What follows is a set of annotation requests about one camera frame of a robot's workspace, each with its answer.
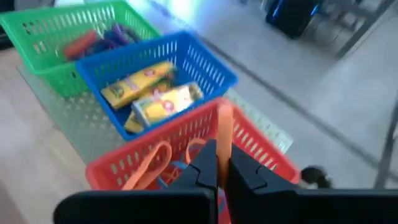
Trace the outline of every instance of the plastic basket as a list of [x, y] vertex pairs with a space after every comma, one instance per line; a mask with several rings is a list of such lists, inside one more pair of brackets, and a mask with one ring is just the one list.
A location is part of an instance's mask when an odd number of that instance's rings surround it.
[[75, 63], [57, 53], [87, 30], [104, 30], [118, 22], [133, 28], [142, 39], [160, 35], [124, 1], [16, 11], [2, 14], [0, 21], [28, 69], [61, 96], [87, 89]]
[[[172, 161], [178, 161], [182, 153], [185, 153], [190, 139], [213, 139], [217, 133], [217, 109], [221, 100], [225, 99], [218, 98], [200, 106], [89, 164], [86, 168], [86, 178], [91, 188], [120, 190], [132, 172], [139, 167], [142, 159], [152, 146], [155, 146], [159, 141], [166, 140], [171, 144], [173, 149]], [[254, 127], [237, 107], [234, 108], [233, 127], [234, 144], [284, 179], [294, 184], [299, 181], [300, 172]], [[162, 156], [158, 161], [155, 160], [152, 166], [156, 168], [161, 163]], [[175, 176], [175, 169], [171, 166], [168, 168], [170, 169], [164, 171], [168, 174], [166, 176]], [[173, 179], [164, 178], [164, 181], [170, 184]], [[149, 189], [158, 188], [156, 181], [149, 187]], [[228, 210], [219, 214], [219, 223], [229, 223]]]
[[[131, 112], [131, 107], [125, 106], [116, 111], [113, 110], [103, 98], [101, 89], [118, 79], [165, 60], [172, 62], [179, 69], [178, 75], [174, 78], [175, 84], [181, 85], [196, 81], [204, 93], [204, 97], [186, 110], [164, 119], [138, 134], [126, 131], [123, 126]], [[223, 95], [229, 87], [238, 81], [238, 78], [194, 36], [185, 31], [84, 58], [76, 63], [76, 68], [115, 125], [116, 130], [127, 141], [146, 134], [194, 107]]]

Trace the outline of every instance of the blue object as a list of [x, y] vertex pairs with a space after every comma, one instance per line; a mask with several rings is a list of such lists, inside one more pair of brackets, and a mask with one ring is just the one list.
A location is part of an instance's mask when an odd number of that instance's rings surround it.
[[[172, 62], [178, 68], [179, 73], [174, 79], [176, 85], [196, 81], [204, 97], [189, 108], [153, 124], [138, 134], [126, 131], [123, 126], [131, 112], [130, 104], [114, 110], [103, 98], [101, 90], [118, 79], [126, 78], [134, 72], [165, 60]], [[230, 69], [226, 68], [199, 40], [186, 31], [83, 58], [76, 62], [76, 69], [115, 125], [116, 130], [126, 141], [138, 138], [197, 106], [224, 95], [238, 82], [238, 78]]]
[[[172, 164], [173, 166], [175, 166], [181, 170], [184, 170], [188, 167], [187, 164], [180, 162], [180, 161], [170, 161], [170, 164]], [[156, 180], [157, 180], [157, 184], [160, 185], [160, 188], [165, 189], [168, 187], [168, 185], [166, 184], [166, 182], [164, 182], [164, 180], [162, 178], [158, 177], [158, 178], [156, 178]], [[218, 206], [218, 213], [220, 214], [224, 211], [226, 200], [225, 200], [225, 193], [224, 193], [223, 189], [218, 188], [218, 194], [222, 198], [221, 204]]]

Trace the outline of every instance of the red basket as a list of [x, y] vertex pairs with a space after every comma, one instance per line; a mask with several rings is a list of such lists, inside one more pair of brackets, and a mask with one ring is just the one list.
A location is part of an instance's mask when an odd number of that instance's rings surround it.
[[[148, 134], [133, 140], [92, 162], [86, 168], [86, 178], [92, 189], [120, 190], [150, 149], [159, 141], [168, 141], [173, 149], [172, 160], [179, 161], [192, 138], [213, 139], [217, 133], [217, 109], [224, 98], [217, 98], [195, 110], [164, 124]], [[255, 160], [272, 169], [284, 179], [296, 184], [299, 171], [234, 107], [233, 142]], [[161, 164], [164, 154], [158, 152], [150, 167]], [[162, 174], [166, 183], [178, 177], [178, 169], [169, 166]], [[154, 181], [149, 189], [159, 189]]]

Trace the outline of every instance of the yellow crayon box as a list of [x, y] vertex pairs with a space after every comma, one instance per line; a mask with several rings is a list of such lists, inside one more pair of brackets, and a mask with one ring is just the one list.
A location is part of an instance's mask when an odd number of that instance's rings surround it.
[[[169, 80], [162, 80], [158, 84], [150, 87], [147, 89], [141, 96], [140, 99], [144, 99], [150, 96], [157, 96], [166, 91], [171, 89], [171, 82]], [[142, 127], [141, 123], [138, 122], [138, 119], [135, 116], [134, 111], [131, 111], [129, 118], [127, 119], [126, 123], [124, 124], [124, 129], [132, 132], [132, 133], [139, 133], [144, 128]]]
[[203, 92], [195, 82], [191, 82], [163, 95], [137, 100], [132, 104], [132, 109], [140, 123], [149, 127], [183, 111], [200, 98], [203, 98]]
[[164, 77], [169, 77], [173, 72], [174, 67], [172, 63], [161, 62], [103, 88], [101, 93], [116, 110], [129, 104], [132, 100], [139, 98], [140, 94], [146, 88], [159, 82]]

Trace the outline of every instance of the floor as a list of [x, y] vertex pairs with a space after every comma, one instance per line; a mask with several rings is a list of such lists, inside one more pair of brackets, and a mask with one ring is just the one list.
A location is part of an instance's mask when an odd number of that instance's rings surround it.
[[[336, 60], [334, 43], [320, 49], [264, 25], [256, 2], [131, 2], [162, 32], [197, 32], [238, 75], [235, 90], [294, 138], [287, 156], [297, 167], [323, 166], [338, 188], [373, 187], [397, 93], [396, 12]], [[0, 200], [10, 210], [0, 214], [16, 220], [0, 221], [50, 223], [62, 198], [89, 189], [85, 164], [18, 74], [20, 63], [15, 50], [0, 52]], [[390, 177], [386, 187], [396, 188], [396, 150]]]

